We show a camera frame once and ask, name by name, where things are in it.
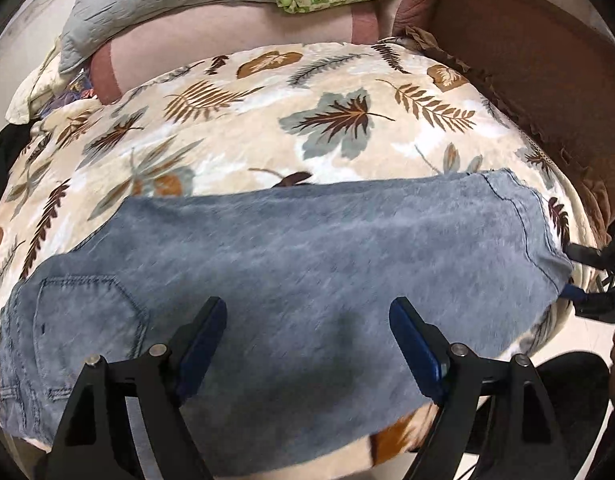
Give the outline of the grey-blue denim pants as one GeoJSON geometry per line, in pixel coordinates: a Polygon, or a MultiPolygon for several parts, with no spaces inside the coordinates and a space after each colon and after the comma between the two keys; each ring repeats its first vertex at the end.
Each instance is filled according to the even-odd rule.
{"type": "Polygon", "coordinates": [[[135,358],[216,296],[226,330],[183,406],[196,445],[220,477],[304,463],[422,406],[393,299],[496,358],[571,273],[541,196],[508,170],[129,197],[12,290],[0,421],[50,442],[88,356],[135,358]]]}

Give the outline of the white cloth bundle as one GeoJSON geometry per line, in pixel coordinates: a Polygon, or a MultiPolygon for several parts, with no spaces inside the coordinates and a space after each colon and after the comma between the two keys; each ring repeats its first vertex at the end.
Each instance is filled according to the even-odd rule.
{"type": "Polygon", "coordinates": [[[10,100],[5,113],[6,122],[23,125],[54,96],[65,89],[66,81],[59,73],[60,44],[45,55],[43,62],[23,79],[10,100]]]}

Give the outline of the black garment at sofa end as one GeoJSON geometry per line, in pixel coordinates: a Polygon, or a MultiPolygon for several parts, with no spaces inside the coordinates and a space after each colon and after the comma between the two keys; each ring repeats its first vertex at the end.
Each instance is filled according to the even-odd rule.
{"type": "Polygon", "coordinates": [[[0,132],[0,200],[7,186],[9,171],[31,141],[31,127],[30,122],[24,125],[8,124],[0,132]]]}

